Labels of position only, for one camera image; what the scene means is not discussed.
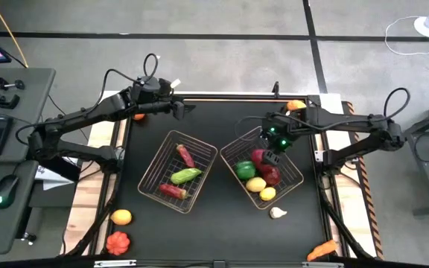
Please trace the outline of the striped hazard tape strip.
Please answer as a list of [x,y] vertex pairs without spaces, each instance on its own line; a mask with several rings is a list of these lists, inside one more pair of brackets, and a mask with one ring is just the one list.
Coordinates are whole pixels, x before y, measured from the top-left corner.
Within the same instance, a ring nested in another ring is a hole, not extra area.
[[375,207],[372,199],[372,193],[370,190],[368,174],[366,172],[366,165],[362,156],[357,161],[355,170],[357,171],[358,178],[360,180],[360,188],[362,190],[363,198],[366,206],[367,219],[369,221],[369,227],[372,235],[375,255],[376,255],[376,258],[383,260],[384,253],[381,245],[381,236],[379,233],[378,221],[375,214]]

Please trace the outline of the black box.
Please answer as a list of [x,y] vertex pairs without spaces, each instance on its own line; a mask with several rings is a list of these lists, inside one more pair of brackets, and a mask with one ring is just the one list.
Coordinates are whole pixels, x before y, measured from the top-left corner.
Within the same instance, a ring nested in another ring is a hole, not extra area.
[[26,159],[36,161],[38,163],[37,167],[41,165],[67,179],[74,180],[74,182],[79,180],[81,168],[63,157],[56,156],[52,159],[39,160],[33,153],[28,152]]

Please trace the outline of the red orange pumpkin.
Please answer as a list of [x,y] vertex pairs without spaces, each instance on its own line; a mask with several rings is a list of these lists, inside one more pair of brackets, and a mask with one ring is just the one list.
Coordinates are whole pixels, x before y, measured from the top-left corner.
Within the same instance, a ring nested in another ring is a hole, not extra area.
[[114,232],[107,237],[106,249],[112,255],[122,255],[130,247],[130,239],[124,232]]

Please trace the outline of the long green vegetable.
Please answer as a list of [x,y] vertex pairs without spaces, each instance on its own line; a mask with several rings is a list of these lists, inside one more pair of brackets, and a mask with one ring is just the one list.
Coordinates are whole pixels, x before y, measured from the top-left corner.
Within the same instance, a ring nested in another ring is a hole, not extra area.
[[191,167],[180,170],[171,175],[170,181],[175,185],[180,185],[182,183],[188,182],[196,178],[198,175],[202,173],[201,170]]

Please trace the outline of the orange carrot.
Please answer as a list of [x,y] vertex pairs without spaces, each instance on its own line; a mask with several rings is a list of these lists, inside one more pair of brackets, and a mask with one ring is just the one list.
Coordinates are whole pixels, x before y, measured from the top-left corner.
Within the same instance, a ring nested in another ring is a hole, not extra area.
[[337,242],[335,240],[329,240],[319,246],[316,246],[308,255],[307,261],[314,261],[322,256],[329,255],[337,250]]

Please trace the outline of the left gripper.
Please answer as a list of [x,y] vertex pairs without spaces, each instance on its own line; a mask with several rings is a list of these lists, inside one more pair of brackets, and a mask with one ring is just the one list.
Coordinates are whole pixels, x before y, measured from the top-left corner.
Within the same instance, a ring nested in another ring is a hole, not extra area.
[[175,95],[173,89],[167,94],[158,92],[141,92],[135,101],[133,115],[171,113],[175,119],[181,120],[186,112],[191,112],[196,108],[194,104],[185,104],[183,97]]

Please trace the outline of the orange yellow mango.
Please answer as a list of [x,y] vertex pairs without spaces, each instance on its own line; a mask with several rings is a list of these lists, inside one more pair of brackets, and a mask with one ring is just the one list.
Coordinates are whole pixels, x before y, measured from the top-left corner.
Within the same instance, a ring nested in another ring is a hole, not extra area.
[[287,111],[292,112],[298,109],[304,109],[307,105],[301,100],[290,100],[286,103],[285,107]]

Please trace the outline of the grey desk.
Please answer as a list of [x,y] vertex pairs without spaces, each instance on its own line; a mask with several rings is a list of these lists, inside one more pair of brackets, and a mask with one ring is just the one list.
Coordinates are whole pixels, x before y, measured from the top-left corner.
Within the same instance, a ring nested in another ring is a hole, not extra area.
[[0,109],[0,114],[10,115],[16,119],[0,155],[0,181],[12,173],[19,178],[13,203],[7,208],[0,209],[0,254],[5,254],[10,251],[17,236],[38,167],[38,162],[26,159],[28,147],[19,143],[15,133],[19,132],[21,140],[25,140],[32,129],[22,130],[21,128],[39,122],[54,82],[55,70],[52,68],[0,68],[0,77],[8,82],[22,80],[25,84],[24,90],[2,91],[7,98],[11,98],[14,94],[20,96],[20,102],[16,108]]

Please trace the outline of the dark red fruit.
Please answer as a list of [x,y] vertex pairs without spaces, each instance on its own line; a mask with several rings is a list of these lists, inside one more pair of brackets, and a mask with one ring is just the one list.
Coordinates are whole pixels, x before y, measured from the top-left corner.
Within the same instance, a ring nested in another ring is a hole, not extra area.
[[274,186],[280,183],[281,174],[276,166],[262,165],[260,167],[260,171],[262,178],[269,186]]
[[265,165],[263,162],[263,156],[264,156],[265,149],[254,149],[251,152],[251,161],[254,163],[254,165],[257,168],[261,168]]

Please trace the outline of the black computer mouse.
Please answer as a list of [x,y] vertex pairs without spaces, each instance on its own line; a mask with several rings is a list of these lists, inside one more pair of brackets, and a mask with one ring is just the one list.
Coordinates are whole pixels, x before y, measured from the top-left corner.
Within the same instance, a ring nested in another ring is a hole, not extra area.
[[19,177],[14,174],[4,176],[0,180],[0,209],[9,208],[16,196]]

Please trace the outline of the black aluminium table frame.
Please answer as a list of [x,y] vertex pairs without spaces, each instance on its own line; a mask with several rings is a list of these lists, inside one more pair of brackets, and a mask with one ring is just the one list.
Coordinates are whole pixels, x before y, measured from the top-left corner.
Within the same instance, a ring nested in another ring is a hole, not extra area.
[[[227,92],[226,94],[215,93],[215,92],[181,92],[186,95],[189,100],[192,101],[205,101],[205,102],[216,102],[216,103],[287,103],[293,99],[300,99],[306,97],[308,101],[318,103],[322,108],[327,109],[333,113],[355,113],[354,107],[351,103],[341,101],[339,94],[318,94],[318,95],[295,95],[294,93],[281,94],[278,99],[273,97],[273,93],[259,93],[259,92]],[[124,145],[128,141],[128,133],[130,126],[127,125],[126,121],[121,123],[99,123],[91,128],[89,135],[89,145],[108,145],[113,143],[115,139],[115,145]],[[340,132],[327,132],[325,135],[314,136],[314,145],[311,145],[314,149],[327,147],[339,148],[340,146],[347,146],[347,143],[353,143],[359,139],[358,134],[340,134]],[[356,166],[349,164],[348,167],[342,167],[342,172],[347,176],[356,179],[360,183],[358,178],[358,172],[355,170]],[[372,241],[372,235],[369,227],[369,221],[367,219],[366,206],[363,198],[363,193],[360,187],[355,188],[355,184],[349,178],[340,174],[335,176],[324,176],[324,183],[331,183],[331,188],[325,190],[325,194],[328,197],[331,205],[336,210],[339,218],[342,218],[346,228],[351,232],[355,240],[362,246],[362,248],[370,255],[376,257],[375,249]],[[115,185],[114,179],[109,179],[108,184],[103,185],[101,182],[99,197],[106,197],[106,201],[109,199],[108,194],[112,193],[112,187]],[[322,209],[322,220],[324,223],[322,226],[326,227],[325,238],[323,240],[335,240],[339,249],[336,251],[338,255],[357,257],[353,252],[353,249],[347,245],[346,238],[340,235],[338,227],[328,213]]]

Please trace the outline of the yellow lemon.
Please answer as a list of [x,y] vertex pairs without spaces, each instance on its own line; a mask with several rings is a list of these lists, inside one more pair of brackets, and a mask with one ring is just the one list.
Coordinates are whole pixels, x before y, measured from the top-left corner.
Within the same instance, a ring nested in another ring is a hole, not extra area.
[[259,197],[262,201],[270,201],[276,196],[276,189],[273,187],[267,187],[259,192]]
[[263,191],[267,186],[267,183],[261,177],[253,177],[247,180],[245,188],[249,192],[259,193]]

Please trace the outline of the silver metal bracket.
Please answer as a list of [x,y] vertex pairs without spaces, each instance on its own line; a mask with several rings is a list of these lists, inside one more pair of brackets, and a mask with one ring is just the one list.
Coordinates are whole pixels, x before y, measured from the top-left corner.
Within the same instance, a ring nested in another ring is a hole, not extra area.
[[302,268],[345,268],[342,263],[332,262],[302,262]]
[[135,267],[137,260],[105,260],[94,262],[93,268],[122,268]]

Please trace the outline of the white papers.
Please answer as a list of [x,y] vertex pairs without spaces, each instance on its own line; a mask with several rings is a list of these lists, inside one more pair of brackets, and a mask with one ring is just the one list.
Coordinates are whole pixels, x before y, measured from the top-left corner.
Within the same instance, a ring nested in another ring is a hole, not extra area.
[[64,185],[74,184],[74,180],[67,179],[41,165],[37,168],[35,180],[42,183],[42,189],[44,191]]

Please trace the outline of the white garlic bulb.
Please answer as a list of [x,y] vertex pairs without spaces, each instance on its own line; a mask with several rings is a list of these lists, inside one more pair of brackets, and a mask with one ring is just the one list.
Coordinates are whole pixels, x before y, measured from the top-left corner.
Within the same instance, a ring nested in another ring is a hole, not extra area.
[[273,220],[279,219],[280,217],[283,217],[286,214],[287,214],[287,212],[280,209],[279,207],[273,207],[269,211],[270,218]]

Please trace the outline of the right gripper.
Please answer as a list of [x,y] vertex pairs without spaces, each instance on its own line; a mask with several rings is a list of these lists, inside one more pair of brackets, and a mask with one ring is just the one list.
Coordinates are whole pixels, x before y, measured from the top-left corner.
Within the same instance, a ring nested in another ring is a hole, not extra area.
[[261,137],[267,140],[269,150],[264,150],[261,162],[277,166],[279,156],[276,153],[285,152],[305,129],[302,112],[291,112],[289,115],[268,112],[261,120]]

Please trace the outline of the red chili pepper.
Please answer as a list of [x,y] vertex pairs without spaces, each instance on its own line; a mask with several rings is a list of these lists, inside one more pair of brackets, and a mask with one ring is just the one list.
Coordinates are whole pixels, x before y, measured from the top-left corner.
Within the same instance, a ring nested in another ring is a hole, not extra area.
[[169,185],[169,184],[161,184],[159,186],[159,190],[163,194],[168,195],[168,196],[173,197],[173,198],[176,198],[178,200],[186,200],[191,196],[187,192],[187,190],[182,189],[182,188],[178,188],[177,186]]
[[177,145],[177,151],[180,154],[180,156],[182,157],[182,159],[185,162],[185,164],[189,168],[194,168],[195,167],[195,163],[194,163],[194,160],[191,157],[191,154],[188,152],[188,150],[186,149],[186,147],[183,144],[178,144]]

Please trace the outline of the orange yellow citrus fruit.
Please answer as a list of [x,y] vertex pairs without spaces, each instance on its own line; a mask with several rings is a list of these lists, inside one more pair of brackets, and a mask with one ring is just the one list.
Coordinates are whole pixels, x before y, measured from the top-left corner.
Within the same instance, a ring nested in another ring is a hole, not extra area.
[[131,223],[132,218],[133,216],[131,212],[126,209],[116,210],[110,216],[111,221],[113,221],[114,224],[119,226],[128,225],[129,223]]

